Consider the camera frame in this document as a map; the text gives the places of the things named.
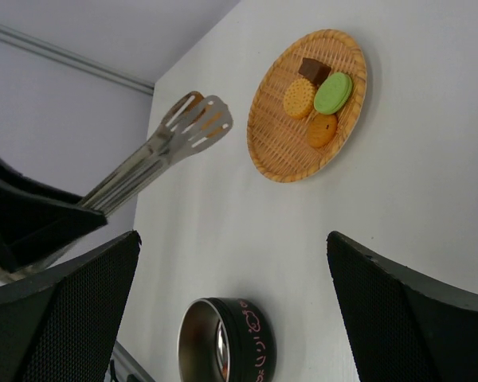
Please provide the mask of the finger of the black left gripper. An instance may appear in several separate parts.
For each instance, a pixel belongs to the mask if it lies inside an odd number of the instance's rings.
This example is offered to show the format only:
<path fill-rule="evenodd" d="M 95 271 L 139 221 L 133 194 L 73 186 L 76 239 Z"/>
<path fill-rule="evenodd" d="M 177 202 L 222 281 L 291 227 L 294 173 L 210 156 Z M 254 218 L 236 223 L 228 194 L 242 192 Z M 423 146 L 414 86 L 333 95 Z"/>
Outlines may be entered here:
<path fill-rule="evenodd" d="M 0 158 L 0 274 L 13 274 L 107 224 L 82 197 L 24 176 Z"/>

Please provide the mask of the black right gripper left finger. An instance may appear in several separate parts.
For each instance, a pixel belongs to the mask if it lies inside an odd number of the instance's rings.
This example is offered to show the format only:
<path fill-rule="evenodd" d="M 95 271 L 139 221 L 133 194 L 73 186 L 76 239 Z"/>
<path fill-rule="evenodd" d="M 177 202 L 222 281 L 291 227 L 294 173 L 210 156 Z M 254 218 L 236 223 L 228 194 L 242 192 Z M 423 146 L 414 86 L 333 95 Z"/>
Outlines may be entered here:
<path fill-rule="evenodd" d="M 126 232 L 0 286 L 0 381 L 102 381 L 139 260 Z"/>

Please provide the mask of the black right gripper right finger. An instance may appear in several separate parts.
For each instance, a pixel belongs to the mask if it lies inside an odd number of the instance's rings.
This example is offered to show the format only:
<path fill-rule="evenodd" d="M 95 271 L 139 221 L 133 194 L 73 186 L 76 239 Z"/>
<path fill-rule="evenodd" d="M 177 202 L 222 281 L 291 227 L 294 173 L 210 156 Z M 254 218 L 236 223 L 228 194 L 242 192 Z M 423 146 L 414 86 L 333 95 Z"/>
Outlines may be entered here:
<path fill-rule="evenodd" d="M 337 231 L 327 261 L 361 381 L 478 381 L 478 294 Z"/>

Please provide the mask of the stainless steel tongs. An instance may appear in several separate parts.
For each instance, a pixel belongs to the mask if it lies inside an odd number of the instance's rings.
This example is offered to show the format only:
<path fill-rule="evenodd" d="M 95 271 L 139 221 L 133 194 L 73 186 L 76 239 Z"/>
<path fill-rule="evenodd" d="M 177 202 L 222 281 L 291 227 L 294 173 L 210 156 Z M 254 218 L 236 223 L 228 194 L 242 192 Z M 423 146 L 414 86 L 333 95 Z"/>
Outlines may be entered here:
<path fill-rule="evenodd" d="M 206 102 L 214 101 L 213 110 L 221 118 L 212 127 L 221 125 L 224 130 L 212 138 L 201 129 L 206 119 L 193 121 L 203 111 Z M 134 198 L 156 178 L 182 160 L 198 154 L 223 138 L 232 128 L 233 119 L 228 106 L 217 96 L 203 96 L 192 91 L 184 95 L 165 114 L 151 137 L 103 181 L 93 188 L 80 205 L 102 212 L 108 218 Z M 82 238 L 50 255 L 48 259 L 28 266 L 13 274 L 0 274 L 0 281 L 13 283 L 50 267 Z"/>

